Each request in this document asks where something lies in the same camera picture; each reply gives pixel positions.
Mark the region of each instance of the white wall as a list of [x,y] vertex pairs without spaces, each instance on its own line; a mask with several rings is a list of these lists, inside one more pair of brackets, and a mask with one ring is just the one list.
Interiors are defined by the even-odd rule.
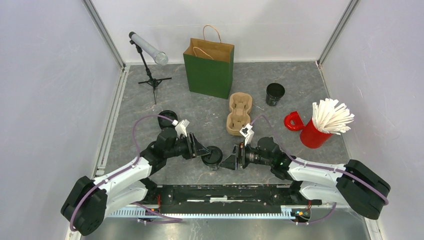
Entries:
[[360,1],[323,64],[333,98],[355,114],[352,158],[390,185],[380,223],[387,240],[424,228],[424,2]]
[[0,239],[61,240],[120,68],[79,0],[3,0],[0,33]]
[[[128,34],[138,33],[183,63],[190,38],[203,38],[205,24],[235,45],[234,60],[317,60],[349,0],[93,0],[113,42],[127,63],[141,62]],[[218,41],[214,30],[206,39]]]

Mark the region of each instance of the red mug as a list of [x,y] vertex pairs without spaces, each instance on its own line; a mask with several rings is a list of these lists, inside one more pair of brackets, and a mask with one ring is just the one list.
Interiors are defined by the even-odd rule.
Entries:
[[300,140],[302,141],[303,145],[310,149],[317,149],[321,147],[321,145],[323,145],[323,143],[333,135],[331,133],[323,133],[318,131],[314,126],[312,119],[309,120],[305,126],[297,111],[290,113],[284,118],[284,125],[290,131],[302,130],[300,133]]

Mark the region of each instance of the gray floor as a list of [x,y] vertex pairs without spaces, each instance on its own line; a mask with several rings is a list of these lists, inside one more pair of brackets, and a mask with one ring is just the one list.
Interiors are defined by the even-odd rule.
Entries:
[[[158,114],[162,110],[172,110],[178,118],[190,121],[188,130],[205,146],[221,148],[224,158],[232,151],[233,145],[243,140],[227,133],[225,124],[229,112],[229,101],[217,97],[189,91],[186,71],[183,64],[150,66],[153,77],[172,77],[158,88],[157,104],[154,104],[152,88],[147,84],[137,84],[147,79],[142,66],[131,66],[123,94],[119,116],[114,130],[112,144],[106,164],[106,173],[128,163],[136,155],[131,131],[134,122],[142,116]],[[285,87],[285,95],[277,106],[265,103],[266,87],[270,83],[280,83]],[[243,92],[253,97],[250,117],[266,114],[276,132],[281,136],[292,155],[320,162],[346,163],[348,155],[340,136],[332,136],[322,147],[310,149],[299,138],[300,132],[289,131],[283,123],[284,117],[298,111],[304,123],[312,115],[312,103],[327,97],[327,92],[314,62],[256,62],[235,63],[231,93]],[[271,136],[266,122],[261,119],[254,125],[255,136],[252,145],[262,137]],[[144,149],[154,141],[160,132],[158,121],[146,119],[139,124],[137,141]],[[247,184],[281,183],[282,180],[271,174],[267,166],[251,164],[238,171],[220,168],[210,171],[199,158],[185,160],[171,158],[167,165],[152,177],[157,184]]]

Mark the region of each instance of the cardboard cup holder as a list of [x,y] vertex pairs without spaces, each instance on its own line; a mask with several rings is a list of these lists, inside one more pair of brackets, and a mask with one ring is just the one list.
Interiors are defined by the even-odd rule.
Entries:
[[243,92],[233,93],[229,97],[230,114],[226,118],[226,130],[233,136],[241,136],[240,130],[251,122],[252,96]]

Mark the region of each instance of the paper bag handle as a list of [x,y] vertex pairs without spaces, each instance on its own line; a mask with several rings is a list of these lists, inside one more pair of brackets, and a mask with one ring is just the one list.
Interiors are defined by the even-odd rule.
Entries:
[[211,57],[211,55],[207,54],[205,51],[203,51],[202,49],[198,48],[197,46],[194,46],[194,47],[193,47],[193,52],[194,52],[194,55],[195,55],[196,57],[197,57],[198,55],[196,54],[195,49],[199,49],[202,53],[206,54],[206,55],[207,55],[210,59],[214,60],[214,58],[213,58],[213,57]]
[[208,27],[208,26],[209,26],[209,27],[211,27],[211,28],[213,28],[213,29],[215,29],[216,33],[218,34],[219,42],[220,42],[220,43],[223,43],[223,41],[221,41],[221,35],[220,35],[220,32],[218,31],[218,29],[217,29],[216,27],[212,26],[212,25],[209,25],[209,24],[206,24],[206,25],[203,27],[203,39],[204,39],[204,40],[206,40],[206,39],[205,39],[205,28],[206,28],[206,27]]

